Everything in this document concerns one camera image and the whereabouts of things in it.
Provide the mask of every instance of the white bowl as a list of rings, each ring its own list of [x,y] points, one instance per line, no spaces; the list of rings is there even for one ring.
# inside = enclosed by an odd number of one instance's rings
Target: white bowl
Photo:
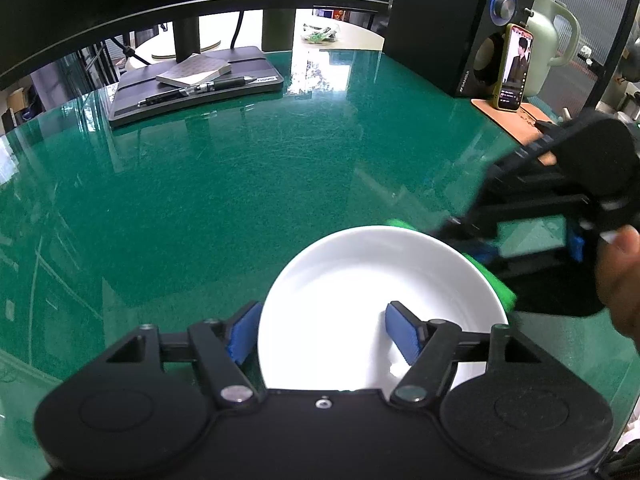
[[[385,331],[393,300],[422,320],[447,319],[468,332],[507,322],[487,280],[448,245],[398,227],[347,229],[304,249],[273,283],[258,331],[264,383],[380,388],[388,397],[409,369]],[[453,386],[484,368],[460,364]]]

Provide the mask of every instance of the black pen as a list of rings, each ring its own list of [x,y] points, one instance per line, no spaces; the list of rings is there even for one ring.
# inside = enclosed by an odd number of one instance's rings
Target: black pen
[[[190,86],[188,88],[176,88],[175,90],[169,90],[168,92],[147,97],[146,99],[143,99],[142,101],[138,102],[138,106],[141,107],[141,106],[158,105],[160,103],[165,103],[167,101],[173,101],[174,99],[179,99],[180,97],[188,97],[192,94],[205,94],[208,92],[217,92],[219,90],[227,90],[229,88],[237,88],[239,86],[244,86],[246,84],[252,83],[256,80],[257,80],[256,77],[250,77],[247,75],[238,76],[238,77],[228,77],[225,79],[215,79],[213,81],[202,83],[200,85]]]
[[[174,99],[178,99],[180,97],[187,97],[193,93],[193,91],[190,92],[189,90],[189,88],[176,88],[175,90],[169,90],[168,92],[153,95],[151,97],[147,97],[146,99],[142,99],[142,101],[138,102],[138,106],[159,105],[160,103],[173,101]]]
[[[257,77],[250,77],[247,75],[241,75],[238,77],[228,77],[224,79],[214,79],[213,81],[209,81],[207,83],[203,83],[198,85],[199,88],[206,86],[206,90],[199,90],[196,92],[217,92],[218,90],[227,90],[228,88],[236,88],[238,86],[244,86],[248,83],[252,83],[257,79]]]

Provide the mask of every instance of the phone case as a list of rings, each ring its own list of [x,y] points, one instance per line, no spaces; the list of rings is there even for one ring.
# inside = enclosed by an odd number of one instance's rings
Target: phone case
[[[497,110],[502,110],[505,112],[517,112],[518,109],[520,108],[520,105],[522,104],[522,97],[520,98],[520,101],[518,102],[518,108],[516,108],[515,110],[511,109],[511,108],[503,108],[500,106],[500,102],[499,102],[499,97],[500,97],[500,91],[502,90],[502,79],[503,79],[503,75],[504,75],[504,71],[505,71],[505,66],[508,62],[509,59],[509,38],[511,35],[511,31],[514,28],[519,28],[520,30],[525,31],[527,34],[529,34],[532,39],[531,41],[533,42],[533,35],[531,32],[529,32],[526,28],[521,27],[519,25],[516,25],[515,23],[509,23],[507,25],[507,30],[505,33],[505,41],[504,41],[504,49],[502,51],[502,60],[500,62],[500,71],[498,72],[498,81],[495,83],[494,86],[494,95],[492,97],[492,105],[495,109]]]

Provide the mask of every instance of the cable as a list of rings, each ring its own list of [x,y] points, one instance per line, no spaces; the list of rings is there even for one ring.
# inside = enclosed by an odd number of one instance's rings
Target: cable
[[[240,33],[240,27],[242,27],[242,19],[244,18],[244,10],[241,10],[238,13],[238,23],[236,24],[236,31],[234,32],[234,36],[231,39],[231,48],[236,47],[236,40],[238,39],[238,34]]]
[[[116,46],[119,46],[122,49],[122,53],[125,56],[127,56],[127,57],[135,57],[138,61],[141,61],[145,65],[151,65],[151,63],[149,63],[146,59],[142,59],[138,54],[136,54],[136,51],[133,50],[130,46],[121,44],[115,38],[110,38],[110,40],[113,41],[113,43],[115,43]]]

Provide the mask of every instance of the desk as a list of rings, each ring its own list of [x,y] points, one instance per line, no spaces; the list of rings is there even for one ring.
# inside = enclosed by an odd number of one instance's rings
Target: desk
[[[37,402],[131,328],[229,316],[340,229],[434,228],[514,148],[469,102],[379,52],[269,58],[284,94],[111,131],[94,92],[0,138],[0,154],[13,150],[0,164],[0,476],[38,478]],[[606,312],[510,321],[598,389],[622,430],[640,367]]]
[[[220,45],[213,50],[224,50],[231,46],[236,24],[238,22],[237,12],[224,12],[222,14],[211,14],[200,17],[200,46],[212,45],[221,41]],[[338,40],[333,43],[310,44],[300,39],[302,26],[311,22],[318,27],[337,24],[340,27]],[[330,18],[313,16],[311,9],[298,9],[296,11],[296,22],[294,25],[293,50],[317,50],[317,49],[353,49],[353,50],[382,50],[384,38],[366,28],[353,25],[353,23],[339,22]],[[248,10],[244,13],[242,27],[236,40],[236,46],[257,46],[262,45],[262,11]],[[160,31],[157,36],[145,41],[136,49],[142,59],[149,63],[158,63],[162,59],[154,59],[152,54],[175,53],[174,30],[172,24],[168,24],[167,32]],[[131,57],[127,60],[127,70],[140,68],[144,64]]]

